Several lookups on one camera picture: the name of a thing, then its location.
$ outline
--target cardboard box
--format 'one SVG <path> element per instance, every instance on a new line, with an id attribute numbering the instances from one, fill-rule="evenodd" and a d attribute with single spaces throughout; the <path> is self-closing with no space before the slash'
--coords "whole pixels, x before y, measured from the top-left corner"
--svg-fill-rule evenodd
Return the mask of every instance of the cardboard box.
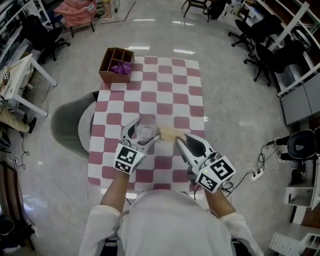
<path id="1" fill-rule="evenodd" d="M 101 63 L 99 74 L 105 83 L 129 83 L 131 73 L 128 75 L 118 74 L 110 71 L 110 68 L 118 65 L 118 62 L 130 62 L 132 68 L 135 62 L 135 53 L 130 50 L 122 48 L 108 48 L 106 49 L 103 61 Z"/>

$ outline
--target polished floor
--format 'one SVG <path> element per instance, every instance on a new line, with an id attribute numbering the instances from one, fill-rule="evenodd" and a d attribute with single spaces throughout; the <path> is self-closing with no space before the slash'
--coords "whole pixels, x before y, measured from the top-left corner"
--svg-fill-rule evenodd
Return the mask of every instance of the polished floor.
<path id="1" fill-rule="evenodd" d="M 58 86 L 49 88 L 43 80 L 36 90 L 34 102 L 49 115 L 37 116 L 33 134 L 25 136 L 23 146 L 30 155 L 23 156 L 26 169 L 18 168 L 24 208 L 39 234 L 32 240 L 42 255 L 76 255 L 90 209 L 106 191 L 88 184 L 87 160 L 57 144 L 51 134 L 51 119 L 60 105 L 99 89 L 98 70 L 107 47 L 134 49 L 137 56 L 198 61 L 205 136 L 230 159 L 237 169 L 236 177 L 242 170 L 255 168 L 262 145 L 289 134 L 275 87 L 267 87 L 263 76 L 254 82 L 256 68 L 243 64 L 246 50 L 231 47 L 235 39 L 228 37 L 228 31 L 237 31 L 234 16 L 228 14 L 207 23 L 200 10 L 191 8 L 184 19 L 183 2 L 137 0 L 125 22 L 96 25 L 95 33 L 89 28 L 74 38 L 66 33 L 71 46 L 57 52 L 56 62 L 49 58 L 43 65 Z M 9 135 L 11 156 L 20 161 L 22 138 L 16 131 Z M 266 156 L 272 151 L 266 148 Z M 265 166 L 269 171 L 288 168 L 289 164 L 279 164 L 274 155 Z M 234 193 L 234 207 L 246 217 L 263 250 L 277 227 L 289 220 L 292 208 L 284 204 L 284 195 L 290 176 L 289 171 L 265 173 L 255 182 L 247 176 Z M 200 192 L 197 198 L 205 204 Z"/>

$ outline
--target power strip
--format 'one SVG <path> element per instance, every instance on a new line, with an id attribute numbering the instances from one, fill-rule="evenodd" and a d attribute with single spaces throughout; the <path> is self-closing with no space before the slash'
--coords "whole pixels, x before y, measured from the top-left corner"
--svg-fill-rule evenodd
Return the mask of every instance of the power strip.
<path id="1" fill-rule="evenodd" d="M 260 169 L 259 173 L 254 171 L 254 173 L 251 174 L 251 180 L 254 182 L 256 179 L 258 179 L 260 176 L 262 176 L 262 174 L 264 174 L 264 171 L 262 170 L 262 168 Z"/>

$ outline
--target sleeve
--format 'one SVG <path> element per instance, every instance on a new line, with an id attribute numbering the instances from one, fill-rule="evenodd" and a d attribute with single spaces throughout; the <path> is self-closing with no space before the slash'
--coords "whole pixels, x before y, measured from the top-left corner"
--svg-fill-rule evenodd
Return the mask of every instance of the sleeve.
<path id="1" fill-rule="evenodd" d="M 105 240 L 115 233 L 120 212 L 107 205 L 94 207 L 89 215 L 79 256 L 100 256 Z"/>
<path id="2" fill-rule="evenodd" d="M 247 241 L 255 256 L 263 256 L 264 253 L 260 249 L 258 243 L 253 238 L 246 219 L 237 212 L 228 214 L 220 218 L 220 221 L 226 225 L 233 239 Z"/>

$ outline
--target beige sponge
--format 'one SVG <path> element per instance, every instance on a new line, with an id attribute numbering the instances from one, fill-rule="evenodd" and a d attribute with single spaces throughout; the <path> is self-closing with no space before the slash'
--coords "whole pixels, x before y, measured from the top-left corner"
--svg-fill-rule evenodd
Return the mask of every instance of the beige sponge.
<path id="1" fill-rule="evenodd" d="M 186 135 L 175 128 L 164 126 L 159 128 L 161 140 L 176 143 L 176 138 L 181 138 L 185 142 L 187 141 Z"/>

